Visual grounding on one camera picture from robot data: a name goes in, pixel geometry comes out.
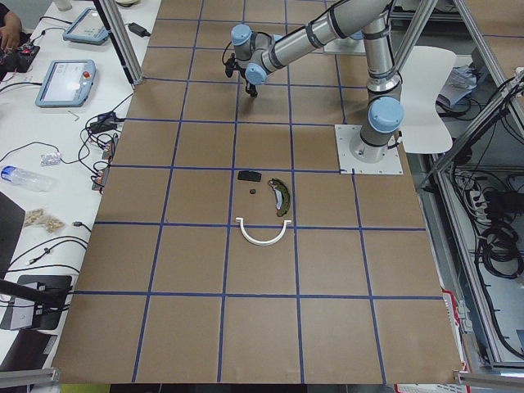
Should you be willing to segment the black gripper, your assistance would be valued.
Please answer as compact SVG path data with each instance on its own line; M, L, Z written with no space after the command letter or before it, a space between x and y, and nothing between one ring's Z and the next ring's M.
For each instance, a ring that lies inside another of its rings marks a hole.
M252 84L251 82L249 82L248 80L246 80L245 91L252 98L256 98L256 95L258 94L256 86Z

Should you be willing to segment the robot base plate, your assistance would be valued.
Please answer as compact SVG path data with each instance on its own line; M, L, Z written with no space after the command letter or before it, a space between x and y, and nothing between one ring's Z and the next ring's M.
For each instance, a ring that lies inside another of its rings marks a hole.
M360 137L359 124L336 124L335 135L341 174L402 175L395 139L383 147L370 147Z

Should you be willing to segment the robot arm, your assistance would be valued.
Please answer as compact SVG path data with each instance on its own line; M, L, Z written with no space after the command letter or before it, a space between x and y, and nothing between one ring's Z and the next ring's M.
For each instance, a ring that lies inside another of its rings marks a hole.
M393 6L392 1L338 1L283 36L235 25L228 44L233 52L222 58L224 72L227 77L239 73L246 82L246 92L257 97L258 86L292 62L337 40L361 40L368 70L368 105L364 124L350 140L350 152L361 162L377 163L390 149L390 140L404 118L400 100L403 80L391 46L389 15Z

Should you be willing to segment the person hand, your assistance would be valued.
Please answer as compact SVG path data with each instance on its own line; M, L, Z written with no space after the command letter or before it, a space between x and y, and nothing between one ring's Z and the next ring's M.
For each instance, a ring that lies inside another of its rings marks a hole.
M4 16L3 21L4 26L1 28L1 49L4 52L8 52L18 48L22 24L20 18L11 11Z

